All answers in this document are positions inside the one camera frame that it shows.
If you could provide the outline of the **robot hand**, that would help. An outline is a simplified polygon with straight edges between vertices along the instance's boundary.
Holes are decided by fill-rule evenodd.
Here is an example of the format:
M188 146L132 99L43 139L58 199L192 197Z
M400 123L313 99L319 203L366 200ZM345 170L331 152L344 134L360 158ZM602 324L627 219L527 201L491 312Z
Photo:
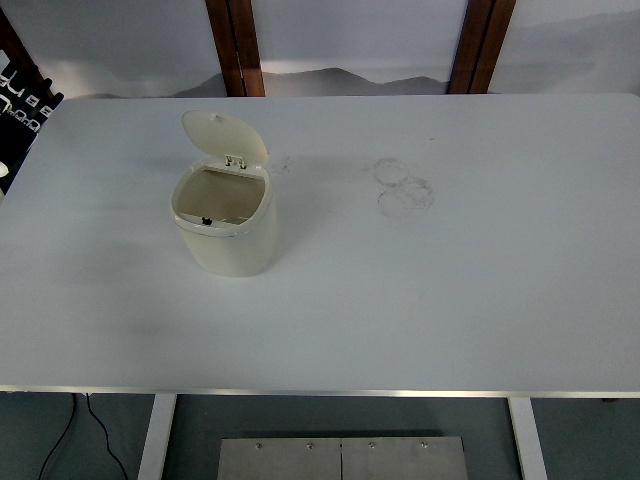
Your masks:
M36 66L20 68L10 60L1 70L1 114L38 133L64 99L62 92L50 93L52 84L50 78L39 80Z

